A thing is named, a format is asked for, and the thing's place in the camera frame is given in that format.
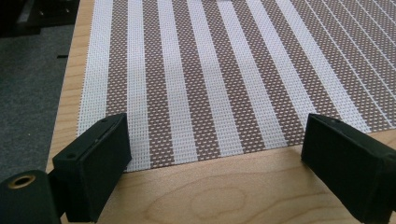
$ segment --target brass insert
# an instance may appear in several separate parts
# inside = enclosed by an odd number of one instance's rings
[[[35,181],[35,175],[23,175],[15,178],[8,183],[10,189],[21,189],[24,188]]]

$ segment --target perforated vinyl mesh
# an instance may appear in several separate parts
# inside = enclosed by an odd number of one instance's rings
[[[126,112],[128,171],[396,126],[391,0],[96,0],[78,134]]]

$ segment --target brown stripe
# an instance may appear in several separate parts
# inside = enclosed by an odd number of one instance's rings
[[[238,20],[245,32],[254,61],[262,75],[262,81],[276,112],[282,132],[289,145],[301,144],[304,137],[303,126],[292,106],[282,79],[276,70],[268,48],[245,1],[234,1]]]
[[[166,97],[163,47],[157,1],[143,1],[145,27],[146,83],[148,98],[148,137],[151,167],[175,162],[172,149],[171,124]]]
[[[375,0],[387,14],[396,21],[396,6],[393,5],[389,0]]]
[[[262,140],[262,134],[233,54],[233,48],[224,27],[218,4],[213,0],[203,0],[203,6],[242,148],[245,153],[263,150],[265,145]]]
[[[381,29],[364,12],[356,1],[344,1],[352,16],[359,22],[365,32],[374,40],[378,47],[387,55],[390,61],[396,63],[396,46],[387,38]]]
[[[115,0],[111,19],[106,116],[126,112],[128,2]]]
[[[300,80],[319,114],[340,119],[332,100],[275,1],[262,1]]]
[[[173,4],[198,161],[215,159],[220,156],[218,138],[192,30],[189,8],[184,0],[173,0]]]
[[[369,61],[368,63],[371,63],[375,71],[384,79],[384,82],[389,87],[394,85],[396,83],[396,70],[389,64],[358,24],[350,18],[345,8],[338,1],[328,1],[327,6],[332,10],[333,15],[342,23],[351,38],[361,49],[362,54],[366,56]],[[396,94],[396,88],[392,89],[391,92],[392,94]]]
[[[396,42],[396,24],[377,7],[373,0],[357,0],[361,6],[373,17],[373,19],[387,32],[390,38]]]
[[[386,122],[378,108],[373,103],[372,99],[368,95],[368,92],[366,92],[359,83],[358,79],[353,73],[353,70],[348,65],[347,61],[344,59],[338,48],[331,41],[330,37],[321,26],[320,22],[311,11],[308,4],[305,1],[300,0],[291,0],[291,2],[294,4],[294,7],[299,12],[300,17],[303,19],[306,27],[315,38],[321,51],[331,64],[335,74],[338,76],[340,82],[345,87],[347,93],[355,103],[362,117],[366,120],[366,123],[370,126],[371,130],[373,132],[377,132],[389,128],[389,124]],[[334,39],[338,45],[343,46],[343,53],[345,53],[346,57],[351,63],[353,63],[356,72],[361,75],[361,78],[366,85],[370,85],[370,83],[367,83],[367,80],[370,80],[370,76],[372,77],[374,74],[370,67],[368,67],[368,64],[366,64],[366,61],[361,59],[361,56],[358,52],[356,52],[354,47],[345,46],[347,42],[343,40],[343,33],[339,30],[335,30],[339,29],[339,26],[338,24],[334,23],[333,20],[331,20],[331,15],[326,13],[327,10],[325,10],[324,6],[314,6],[314,8],[316,9],[316,12],[321,15],[321,21],[326,22],[326,26],[328,29],[330,29],[330,32],[332,36],[334,36]],[[379,95],[377,95],[375,89],[372,90],[372,94],[374,95],[375,99],[379,103],[383,103],[383,100],[380,99]]]

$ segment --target black bracket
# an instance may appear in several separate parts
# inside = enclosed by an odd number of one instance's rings
[[[338,119],[309,115],[303,162],[363,223],[396,211],[396,151]]]
[[[79,0],[35,0],[27,21],[30,27],[76,23]]]
[[[54,169],[27,171],[0,184],[0,223],[97,221],[131,160],[126,114],[97,121],[53,158]]]

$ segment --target light wood surface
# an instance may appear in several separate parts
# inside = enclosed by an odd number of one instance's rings
[[[48,172],[52,157],[76,138],[92,9],[93,0],[81,0]],[[395,130],[371,136],[396,148]],[[286,147],[125,174],[99,223],[359,223],[300,154],[300,146]]]

